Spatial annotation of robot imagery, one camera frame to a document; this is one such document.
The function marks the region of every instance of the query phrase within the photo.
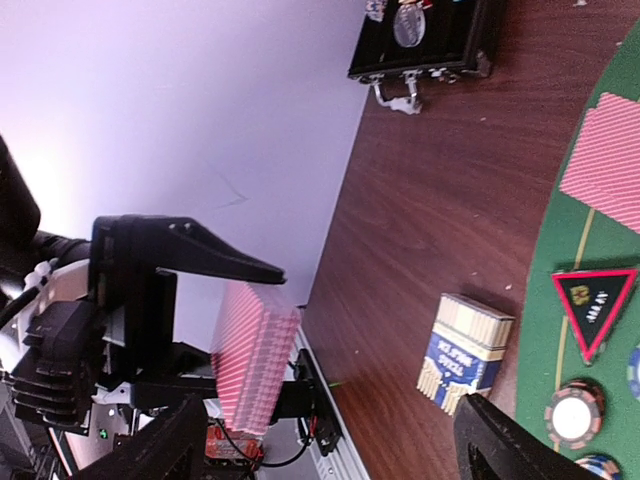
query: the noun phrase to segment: green felt table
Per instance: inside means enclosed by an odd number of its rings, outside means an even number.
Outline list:
[[[640,99],[640,23],[602,75],[585,111],[596,106],[603,92]],[[606,350],[587,367],[570,327],[563,336],[565,312],[551,274],[567,266],[581,270],[640,267],[640,236],[558,190],[574,142],[575,136],[553,189],[531,266],[520,337],[516,419],[553,447],[545,429],[544,409],[556,385],[576,377],[593,378],[606,394],[602,431],[586,448],[561,448],[560,452],[571,459],[592,452],[609,454],[620,464],[624,478],[636,479],[640,478],[640,401],[631,395],[626,370],[631,351],[640,343],[640,291],[619,317]]]

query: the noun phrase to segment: red triangle sign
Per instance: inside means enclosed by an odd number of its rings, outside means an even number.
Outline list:
[[[585,363],[592,363],[638,276],[636,269],[551,275]]]

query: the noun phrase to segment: wire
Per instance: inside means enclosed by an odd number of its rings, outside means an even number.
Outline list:
[[[225,426],[222,424],[222,422],[220,421],[219,418],[215,419],[216,423],[218,424],[218,426],[220,427],[220,429],[222,430],[222,433],[224,434],[225,438],[227,439],[227,441],[229,442],[229,444],[234,448],[234,450],[236,452],[238,452],[240,455],[242,455],[246,460],[248,460],[249,462],[251,462],[253,465],[255,465],[256,467],[260,468],[260,467],[265,467],[265,468],[281,468],[281,467],[286,467],[288,465],[291,465],[292,463],[298,461],[302,455],[304,455],[304,453],[307,451],[307,448],[309,448],[309,445],[311,445],[311,442],[313,441],[313,435],[311,432],[309,432],[309,436],[307,438],[305,438],[303,440],[303,444],[302,444],[302,449],[293,457],[291,457],[289,460],[286,460],[284,462],[280,462],[280,463],[267,463],[267,462],[263,462],[260,460],[256,460],[255,458],[251,458],[248,455],[246,455],[241,449],[240,447],[238,447],[235,442],[233,440],[231,440],[231,437],[229,436],[229,433],[227,432],[227,429],[225,428]]]
[[[13,317],[19,314],[24,307],[33,302],[38,296],[38,293],[40,293],[40,290],[37,287],[31,287],[9,305],[4,307],[0,312],[0,329],[4,328],[4,326],[9,323]]]

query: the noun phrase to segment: brown wood surface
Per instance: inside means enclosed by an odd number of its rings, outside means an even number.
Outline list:
[[[425,82],[419,116],[368,100],[304,328],[374,479],[458,478],[418,372],[442,292],[522,310],[576,122],[640,16],[637,0],[586,1],[512,0],[493,76]],[[509,414],[518,330],[491,396]]]

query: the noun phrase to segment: poker chip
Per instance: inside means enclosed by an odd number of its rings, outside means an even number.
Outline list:
[[[640,345],[636,346],[629,356],[627,380],[631,394],[640,400]]]
[[[384,20],[384,11],[387,8],[387,0],[367,0],[367,16],[374,22]]]
[[[393,21],[393,35],[398,45],[404,48],[418,46],[426,30],[427,19],[420,5],[404,4],[398,9]]]
[[[576,460],[576,463],[585,470],[595,473],[607,480],[622,480],[620,467],[611,457],[604,454],[587,455]]]
[[[571,450],[587,446],[602,429],[605,399],[600,387],[576,379],[553,394],[544,418],[549,438]]]

